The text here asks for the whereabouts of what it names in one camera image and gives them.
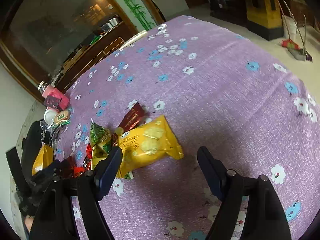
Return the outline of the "green labelled bread packet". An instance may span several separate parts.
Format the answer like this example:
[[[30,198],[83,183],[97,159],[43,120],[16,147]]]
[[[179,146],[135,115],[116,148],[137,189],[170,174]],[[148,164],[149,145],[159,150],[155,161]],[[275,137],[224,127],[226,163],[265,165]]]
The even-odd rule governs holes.
[[[58,125],[63,121],[69,120],[70,119],[70,113],[68,110],[61,111],[58,113],[55,118],[54,118],[54,124]]]

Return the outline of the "red dustpan with broom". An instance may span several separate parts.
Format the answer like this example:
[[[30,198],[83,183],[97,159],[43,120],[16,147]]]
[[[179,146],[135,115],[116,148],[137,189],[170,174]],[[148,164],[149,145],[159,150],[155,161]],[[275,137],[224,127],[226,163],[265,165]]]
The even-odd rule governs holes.
[[[300,48],[299,45],[291,39],[283,40],[281,46],[287,48],[289,53],[298,61],[313,61],[312,56],[306,51],[306,49]]]

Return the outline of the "white bucket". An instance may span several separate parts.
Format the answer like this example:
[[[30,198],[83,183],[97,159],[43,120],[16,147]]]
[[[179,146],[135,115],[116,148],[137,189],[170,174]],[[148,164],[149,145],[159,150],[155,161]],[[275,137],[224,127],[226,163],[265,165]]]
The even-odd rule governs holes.
[[[286,39],[292,39],[294,40],[296,38],[297,34],[297,26],[295,24],[295,21],[293,18],[289,16],[282,16],[283,20],[283,29],[284,29],[284,37]]]

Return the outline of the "green snack packet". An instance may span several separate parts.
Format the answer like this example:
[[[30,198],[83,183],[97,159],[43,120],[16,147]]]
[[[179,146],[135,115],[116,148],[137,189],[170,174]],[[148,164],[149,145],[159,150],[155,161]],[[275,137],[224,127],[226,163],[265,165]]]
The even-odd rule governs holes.
[[[100,126],[91,119],[91,129],[90,129],[90,146],[98,146],[105,153],[110,152],[112,138],[110,130],[106,127]]]

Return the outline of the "orange snack bag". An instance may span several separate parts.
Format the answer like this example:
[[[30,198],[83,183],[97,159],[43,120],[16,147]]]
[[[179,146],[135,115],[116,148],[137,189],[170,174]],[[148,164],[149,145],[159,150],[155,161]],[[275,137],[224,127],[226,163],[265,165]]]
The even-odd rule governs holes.
[[[47,144],[42,144],[39,153],[33,163],[32,175],[48,167],[54,160],[54,150]]]

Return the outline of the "yellow black cabinet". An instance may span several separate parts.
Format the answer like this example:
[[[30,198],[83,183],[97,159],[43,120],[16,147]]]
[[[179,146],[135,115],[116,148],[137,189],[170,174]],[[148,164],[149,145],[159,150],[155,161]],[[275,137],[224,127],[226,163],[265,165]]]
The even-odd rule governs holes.
[[[247,29],[270,41],[284,35],[277,0],[246,0]]]

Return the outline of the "dark patterned small box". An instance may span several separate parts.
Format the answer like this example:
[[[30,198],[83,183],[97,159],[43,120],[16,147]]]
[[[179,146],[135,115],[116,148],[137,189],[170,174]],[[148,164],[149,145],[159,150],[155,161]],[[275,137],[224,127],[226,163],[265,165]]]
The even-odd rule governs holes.
[[[59,111],[62,111],[62,108],[60,107],[60,98],[56,98],[52,95],[48,95],[43,103],[44,106],[50,107],[52,109],[57,109]]]

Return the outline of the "wooden framed glass door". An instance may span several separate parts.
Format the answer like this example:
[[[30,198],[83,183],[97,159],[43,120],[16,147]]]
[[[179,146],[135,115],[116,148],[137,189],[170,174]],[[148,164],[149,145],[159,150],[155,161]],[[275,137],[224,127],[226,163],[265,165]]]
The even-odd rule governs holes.
[[[33,98],[66,91],[136,33],[164,22],[152,0],[1,0],[1,64]]]

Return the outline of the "white tube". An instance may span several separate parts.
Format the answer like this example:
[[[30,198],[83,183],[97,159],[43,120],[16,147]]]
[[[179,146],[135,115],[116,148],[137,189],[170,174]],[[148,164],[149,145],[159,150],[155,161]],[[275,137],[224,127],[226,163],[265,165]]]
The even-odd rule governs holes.
[[[129,40],[127,40],[120,48],[119,50],[123,50],[124,48],[134,44],[136,41],[140,40],[143,38],[148,32],[146,30],[143,30],[136,34],[135,36],[131,37]]]

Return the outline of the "white cup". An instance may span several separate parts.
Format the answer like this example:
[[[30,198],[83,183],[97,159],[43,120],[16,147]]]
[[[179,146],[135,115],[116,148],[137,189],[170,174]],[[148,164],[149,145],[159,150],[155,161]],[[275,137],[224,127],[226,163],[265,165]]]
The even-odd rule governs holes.
[[[54,123],[55,117],[58,115],[56,109],[47,107],[46,111],[44,112],[44,121],[47,123],[48,126]]]

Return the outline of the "yellow cracker bag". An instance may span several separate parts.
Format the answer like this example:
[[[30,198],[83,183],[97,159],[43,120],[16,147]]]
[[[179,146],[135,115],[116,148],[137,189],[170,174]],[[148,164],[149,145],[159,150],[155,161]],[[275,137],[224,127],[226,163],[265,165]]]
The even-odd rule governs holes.
[[[119,136],[117,146],[123,153],[117,178],[125,178],[129,172],[153,164],[166,156],[175,160],[184,158],[182,147],[164,115],[125,132]]]

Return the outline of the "small red candy packet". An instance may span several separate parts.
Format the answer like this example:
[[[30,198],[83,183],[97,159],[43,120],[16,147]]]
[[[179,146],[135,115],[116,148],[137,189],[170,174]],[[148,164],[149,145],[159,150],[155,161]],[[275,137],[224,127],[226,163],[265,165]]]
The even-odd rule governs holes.
[[[86,156],[84,158],[84,161],[82,163],[85,171],[88,171],[91,169],[92,165],[92,146],[90,144],[87,144],[86,147]]]

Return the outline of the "purple floral tablecloth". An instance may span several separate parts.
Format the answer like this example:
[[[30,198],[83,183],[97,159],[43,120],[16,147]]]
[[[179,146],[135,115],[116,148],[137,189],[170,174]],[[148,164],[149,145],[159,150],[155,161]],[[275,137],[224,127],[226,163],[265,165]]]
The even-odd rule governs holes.
[[[91,122],[114,130],[140,103],[144,123],[165,116],[184,158],[114,180],[100,206],[116,239],[206,237],[221,203],[197,163],[201,146],[243,176],[267,175],[299,239],[319,211],[319,57],[299,67],[313,86],[249,39],[177,17],[73,83],[55,157],[81,166]]]

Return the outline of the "dark red wafer bar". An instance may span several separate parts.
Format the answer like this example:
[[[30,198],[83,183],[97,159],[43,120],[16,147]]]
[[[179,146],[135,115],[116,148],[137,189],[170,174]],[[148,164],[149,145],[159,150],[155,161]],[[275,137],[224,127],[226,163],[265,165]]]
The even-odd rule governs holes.
[[[116,132],[118,134],[123,134],[131,129],[134,129],[144,115],[145,112],[142,106],[138,102],[135,103],[117,127]]]

